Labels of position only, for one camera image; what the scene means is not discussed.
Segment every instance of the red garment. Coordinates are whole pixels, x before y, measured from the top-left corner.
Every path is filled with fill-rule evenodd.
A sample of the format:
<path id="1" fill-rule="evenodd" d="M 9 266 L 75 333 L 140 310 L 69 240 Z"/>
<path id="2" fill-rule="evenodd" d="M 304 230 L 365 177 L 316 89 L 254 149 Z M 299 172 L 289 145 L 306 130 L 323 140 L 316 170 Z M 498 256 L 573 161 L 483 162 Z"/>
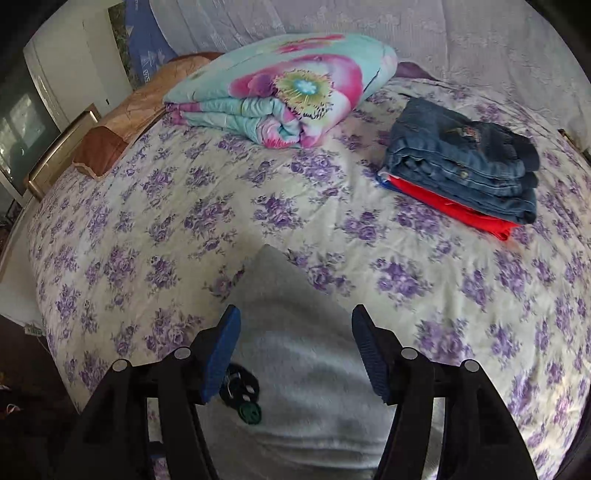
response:
<path id="1" fill-rule="evenodd" d="M 499 240 L 506 241 L 511 236 L 511 229 L 519 225 L 508 220 L 502 220 L 490 215 L 480 213 L 470 207 L 449 200 L 445 197 L 430 192 L 422 187 L 418 187 L 406 180 L 388 176 L 388 180 L 401 192 L 433 207 L 446 215 L 460 220 L 466 225 L 470 225 L 479 230 L 492 233 Z"/>

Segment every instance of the floral bedsheet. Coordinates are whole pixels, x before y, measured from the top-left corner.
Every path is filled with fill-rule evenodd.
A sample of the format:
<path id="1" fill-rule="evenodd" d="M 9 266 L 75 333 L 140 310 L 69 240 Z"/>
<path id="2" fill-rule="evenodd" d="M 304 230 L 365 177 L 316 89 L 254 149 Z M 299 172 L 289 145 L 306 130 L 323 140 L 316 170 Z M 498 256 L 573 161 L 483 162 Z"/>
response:
<path id="1" fill-rule="evenodd" d="M 502 243 L 378 187 L 407 95 L 532 138 L 536 223 Z M 590 196 L 583 159 L 537 114 L 496 93 L 392 79 L 313 150 L 160 121 L 101 182 L 62 175 L 31 221 L 30 257 L 51 353 L 79 407 L 117 358 L 155 361 L 216 323 L 269 243 L 403 345 L 481 362 L 550 479 L 589 392 Z"/>

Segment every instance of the blue gripper pad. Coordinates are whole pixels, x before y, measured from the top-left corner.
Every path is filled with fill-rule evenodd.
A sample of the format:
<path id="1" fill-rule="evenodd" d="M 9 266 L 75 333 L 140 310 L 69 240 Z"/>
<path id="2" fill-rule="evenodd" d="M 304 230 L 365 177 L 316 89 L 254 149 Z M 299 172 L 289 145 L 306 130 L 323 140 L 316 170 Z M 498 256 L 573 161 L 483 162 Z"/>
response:
<path id="1" fill-rule="evenodd" d="M 199 393 L 204 403 L 209 402 L 222 386 L 226 369 L 240 336 L 240 310 L 230 305 L 224 312 L 220 324 L 222 324 L 222 328 L 217 337 L 217 342 L 203 369 L 203 386 Z"/>
<path id="2" fill-rule="evenodd" d="M 388 365 L 378 349 L 378 344 L 363 314 L 356 308 L 351 317 L 353 337 L 361 354 L 374 392 L 386 403 L 390 397 Z"/>

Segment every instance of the silver screw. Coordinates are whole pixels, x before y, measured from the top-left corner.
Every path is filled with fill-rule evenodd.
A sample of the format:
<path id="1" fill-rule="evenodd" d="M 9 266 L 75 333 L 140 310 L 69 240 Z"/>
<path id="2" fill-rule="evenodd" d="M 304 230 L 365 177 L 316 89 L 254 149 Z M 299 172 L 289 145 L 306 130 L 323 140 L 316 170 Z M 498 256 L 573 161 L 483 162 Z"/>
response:
<path id="1" fill-rule="evenodd" d="M 406 360 L 414 360 L 416 357 L 418 357 L 417 351 L 414 348 L 410 348 L 410 347 L 403 348 L 401 355 Z"/>
<path id="2" fill-rule="evenodd" d="M 468 370 L 469 372 L 478 372 L 480 370 L 480 365 L 478 364 L 478 362 L 476 360 L 466 360 L 466 363 L 464 364 L 464 368 L 466 370 Z"/>
<path id="3" fill-rule="evenodd" d="M 119 360 L 117 360 L 113 364 L 113 370 L 115 370 L 116 372 L 122 372 L 126 368 L 127 368 L 127 361 L 123 360 L 122 358 L 119 358 Z"/>
<path id="4" fill-rule="evenodd" d="M 189 349 L 185 346 L 182 346 L 181 348 L 177 348 L 174 351 L 174 357 L 177 360 L 184 360 L 184 359 L 190 357 L 190 355 L 191 355 L 191 349 Z"/>

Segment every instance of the orange pillow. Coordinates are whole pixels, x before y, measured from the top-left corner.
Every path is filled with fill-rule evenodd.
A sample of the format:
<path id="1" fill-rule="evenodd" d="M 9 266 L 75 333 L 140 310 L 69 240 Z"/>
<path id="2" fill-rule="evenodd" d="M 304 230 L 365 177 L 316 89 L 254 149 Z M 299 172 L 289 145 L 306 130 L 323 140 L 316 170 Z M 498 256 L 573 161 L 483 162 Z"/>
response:
<path id="1" fill-rule="evenodd" d="M 163 65 L 152 80 L 107 113 L 85 135 L 74 152 L 72 164 L 85 175 L 100 180 L 126 148 L 164 114 L 162 97 L 208 63 L 208 59 L 196 54 Z"/>

